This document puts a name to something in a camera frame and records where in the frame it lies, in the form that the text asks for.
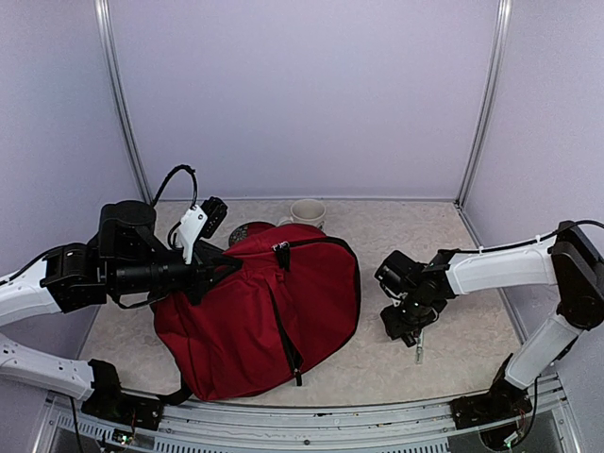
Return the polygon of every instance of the ceramic mug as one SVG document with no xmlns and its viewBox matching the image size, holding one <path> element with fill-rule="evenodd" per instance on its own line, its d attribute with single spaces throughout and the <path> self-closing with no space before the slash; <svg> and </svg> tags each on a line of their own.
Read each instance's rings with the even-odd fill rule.
<svg viewBox="0 0 604 453">
<path fill-rule="evenodd" d="M 290 215 L 282 217 L 278 225 L 304 224 L 323 230 L 326 212 L 326 206 L 319 200 L 297 200 L 290 207 Z"/>
</svg>

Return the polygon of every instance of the wire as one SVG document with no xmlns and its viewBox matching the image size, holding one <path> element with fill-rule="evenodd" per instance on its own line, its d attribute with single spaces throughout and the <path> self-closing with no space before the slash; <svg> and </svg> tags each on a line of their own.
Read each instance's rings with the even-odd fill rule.
<svg viewBox="0 0 604 453">
<path fill-rule="evenodd" d="M 170 245 L 170 248 L 173 250 L 182 250 L 182 247 L 177 247 L 176 246 L 176 229 L 180 227 L 180 221 L 176 222 L 174 224 L 174 226 L 172 226 L 172 228 L 170 228 L 170 231 L 168 232 L 168 245 Z"/>
<path fill-rule="evenodd" d="M 25 266 L 23 266 L 21 269 L 19 269 L 17 272 L 15 272 L 13 275 L 11 275 L 9 278 L 7 278 L 6 280 L 0 281 L 0 286 L 6 285 L 7 283 L 11 282 L 12 280 L 14 280 L 18 276 L 20 276 L 23 272 L 25 272 L 27 269 L 29 269 L 31 266 L 33 266 L 38 260 L 40 260 L 41 258 L 43 258 L 44 255 L 46 255 L 48 253 L 51 253 L 51 252 L 54 252 L 56 250 L 59 250 L 60 248 L 61 248 L 60 246 L 59 247 L 53 247 L 53 248 L 49 248 L 45 252 L 41 252 L 40 255 L 38 255 L 36 258 L 34 258 L 32 261 L 30 261 Z"/>
<path fill-rule="evenodd" d="M 497 451 L 497 452 L 498 451 L 512 451 L 513 448 L 516 448 L 517 446 L 519 446 L 520 444 L 522 444 L 525 441 L 525 439 L 527 439 L 527 437 L 530 434 L 530 430 L 532 429 L 532 426 L 535 423 L 535 418 L 537 418 L 537 390 L 538 390 L 538 388 L 537 388 L 537 380 L 538 379 L 539 379 L 539 377 L 537 377 L 535 379 L 535 383 L 534 383 L 534 387 L 533 387 L 534 388 L 535 400 L 533 402 L 532 415 L 530 417 L 530 423 L 528 424 L 527 430 L 522 432 L 522 437 L 520 437 L 518 439 L 518 442 L 516 442 L 515 444 L 502 445 L 499 448 L 493 448 L 493 447 L 489 447 L 489 446 L 485 445 L 489 450 L 491 450 L 491 451 Z M 525 418 L 526 415 L 522 411 L 520 411 L 520 412 L 521 412 L 520 413 L 520 419 L 521 419 L 521 421 L 524 420 L 523 423 L 526 423 L 526 418 Z M 483 432 L 490 431 L 490 430 L 495 430 L 495 429 L 499 429 L 499 428 L 501 428 L 501 427 L 486 429 Z"/>
<path fill-rule="evenodd" d="M 82 439 L 79 437 L 79 427 L 77 426 L 77 412 L 76 412 L 76 402 L 72 396 L 69 397 L 72 402 L 72 415 L 74 417 L 74 429 L 75 429 L 75 438 L 77 439 L 77 448 L 79 449 L 79 453 L 84 453 L 84 447 L 82 446 Z"/>
<path fill-rule="evenodd" d="M 579 225 L 592 225 L 594 227 L 600 227 L 600 228 L 604 229 L 604 224 L 598 222 L 597 220 L 590 220 L 590 219 L 579 220 L 576 222 L 572 222 L 570 225 L 567 225 L 563 228 L 555 229 L 551 233 L 547 233 L 545 236 L 542 236 L 541 238 L 539 238 L 539 241 L 546 241 L 549 238 L 558 236 L 560 233 L 566 231 L 567 229 L 570 229 L 572 227 L 578 227 Z M 484 252 L 501 252 L 503 250 L 512 250 L 514 248 L 524 247 L 525 245 L 531 245 L 534 243 L 537 243 L 537 239 L 531 239 L 528 241 L 523 241 L 521 243 L 511 243 L 508 245 L 500 245 L 498 247 L 491 247 L 491 248 L 472 249 L 472 250 L 452 249 L 452 250 L 446 250 L 446 251 L 455 252 L 455 253 L 467 253 L 467 254 L 479 254 L 479 253 L 484 253 Z"/>
<path fill-rule="evenodd" d="M 182 164 L 177 165 L 172 170 L 170 170 L 170 173 L 168 173 L 168 175 L 163 179 L 161 185 L 159 186 L 158 192 L 155 195 L 155 198 L 153 198 L 153 200 L 151 201 L 152 207 L 155 207 L 155 205 L 158 204 L 159 198 L 161 197 L 163 190 L 168 185 L 168 182 L 170 182 L 170 179 L 172 179 L 172 177 L 181 170 L 187 172 L 191 176 L 191 180 L 193 182 L 193 198 L 191 200 L 191 209 L 195 206 L 195 203 L 197 202 L 197 178 L 195 177 L 195 170 L 190 165 Z"/>
<path fill-rule="evenodd" d="M 532 406 L 532 415 L 530 417 L 530 423 L 528 424 L 528 428 L 524 432 L 524 434 L 522 435 L 520 440 L 518 442 L 516 442 L 514 445 L 512 445 L 512 448 L 516 448 L 517 446 L 522 444 L 525 441 L 525 439 L 527 439 L 527 437 L 529 436 L 530 430 L 532 429 L 532 426 L 535 424 L 535 418 L 537 418 L 537 396 L 538 396 L 537 395 L 537 380 L 538 379 L 539 379 L 538 377 L 535 379 L 535 384 L 534 384 L 535 402 L 533 403 L 533 406 Z"/>
<path fill-rule="evenodd" d="M 172 177 L 181 170 L 187 172 L 191 176 L 191 181 L 193 183 L 193 198 L 191 200 L 191 205 L 189 206 L 189 209 L 192 210 L 194 208 L 195 204 L 197 203 L 197 178 L 195 177 L 195 170 L 191 166 L 185 164 L 177 165 L 172 170 L 170 170 L 170 173 L 168 173 L 168 175 L 166 175 L 166 177 L 161 182 L 161 185 L 159 186 L 158 192 L 151 201 L 152 207 L 155 207 L 158 204 L 159 198 L 161 197 L 163 190 L 168 185 L 168 182 L 170 182 L 170 179 L 172 179 Z M 180 222 L 176 222 L 174 226 L 170 228 L 170 232 L 168 232 L 168 236 L 166 238 L 168 245 L 173 250 L 180 250 L 180 248 L 176 246 L 176 229 L 178 227 L 180 227 Z"/>
<path fill-rule="evenodd" d="M 136 302 L 136 303 L 131 304 L 131 305 L 124 305 L 119 300 L 113 300 L 113 302 L 115 302 L 115 304 L 120 309 L 122 309 L 122 310 L 134 310 L 134 309 L 139 309 L 140 307 L 146 307 L 147 305 L 151 305 L 151 304 L 154 304 L 156 302 L 160 302 L 161 300 L 165 299 L 167 296 L 168 296 L 168 294 L 157 295 L 157 296 L 152 297 L 150 299 L 147 298 L 143 302 Z"/>
</svg>

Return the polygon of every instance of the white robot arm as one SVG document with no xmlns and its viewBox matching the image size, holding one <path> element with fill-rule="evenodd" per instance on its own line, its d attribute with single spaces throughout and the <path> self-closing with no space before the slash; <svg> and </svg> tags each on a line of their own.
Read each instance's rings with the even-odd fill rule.
<svg viewBox="0 0 604 453">
<path fill-rule="evenodd" d="M 381 313 L 388 335 L 416 344 L 422 329 L 439 318 L 447 299 L 489 288 L 558 285 L 561 302 L 499 369 L 486 394 L 452 401 L 457 428 L 469 428 L 529 412 L 527 387 L 579 335 L 604 322 L 604 259 L 579 225 L 562 222 L 556 231 L 523 243 L 478 250 L 440 250 L 429 263 L 394 251 L 375 277 L 394 303 Z"/>
<path fill-rule="evenodd" d="M 222 250 L 201 241 L 227 215 L 218 198 L 192 206 L 169 238 L 172 249 L 153 234 L 155 210 L 124 201 L 101 211 L 98 233 L 40 254 L 23 269 L 0 278 L 0 327 L 40 314 L 67 313 L 107 302 L 135 308 L 182 291 L 192 303 L 220 281 L 212 259 Z M 150 293 L 140 304 L 123 306 L 124 294 Z M 118 423 L 157 428 L 162 404 L 123 394 L 115 367 L 104 361 L 72 361 L 17 344 L 0 334 L 0 377 L 83 400 L 82 410 Z"/>
</svg>

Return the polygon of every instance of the white wall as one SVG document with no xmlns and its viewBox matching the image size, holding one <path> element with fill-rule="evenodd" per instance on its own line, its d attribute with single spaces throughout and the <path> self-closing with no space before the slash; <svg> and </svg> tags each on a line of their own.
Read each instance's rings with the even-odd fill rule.
<svg viewBox="0 0 604 453">
<path fill-rule="evenodd" d="M 604 3 L 515 0 L 503 72 L 467 211 L 487 245 L 604 220 Z M 584 231 L 604 252 L 604 231 Z M 509 291 L 528 332 L 558 303 L 555 288 Z M 604 327 L 560 362 L 585 451 L 604 445 Z"/>
<path fill-rule="evenodd" d="M 86 242 L 106 202 L 136 197 L 92 1 L 0 2 L 0 276 Z M 93 310 L 2 328 L 75 357 Z M 31 451 L 45 392 L 0 378 L 0 450 Z"/>
<path fill-rule="evenodd" d="M 111 17 L 152 190 L 457 195 L 497 1 L 129 0 Z M 168 198 L 188 198 L 175 180 Z"/>
</svg>

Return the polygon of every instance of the beige floor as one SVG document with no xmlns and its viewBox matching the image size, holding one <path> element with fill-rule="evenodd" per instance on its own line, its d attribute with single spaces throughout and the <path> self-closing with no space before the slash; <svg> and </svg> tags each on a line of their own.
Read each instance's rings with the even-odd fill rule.
<svg viewBox="0 0 604 453">
<path fill-rule="evenodd" d="M 373 278 L 383 259 L 400 249 L 430 260 L 438 248 L 472 246 L 454 207 L 448 203 L 327 201 L 326 233 L 350 243 L 361 263 L 362 305 L 357 334 L 339 352 L 304 375 L 304 386 L 286 383 L 266 394 L 239 399 L 245 404 L 347 406 L 404 402 L 483 390 L 499 364 L 519 343 L 495 291 L 451 301 L 438 323 L 425 329 L 425 354 L 386 336 L 379 312 L 389 304 Z M 287 201 L 229 202 L 228 217 L 212 242 L 226 247 L 234 227 L 253 221 L 276 222 Z M 159 204 L 156 234 L 186 209 Z M 99 312 L 81 355 L 114 363 L 123 386 L 153 393 L 178 388 L 172 356 L 156 337 L 149 309 L 121 311 L 109 303 Z"/>
</svg>

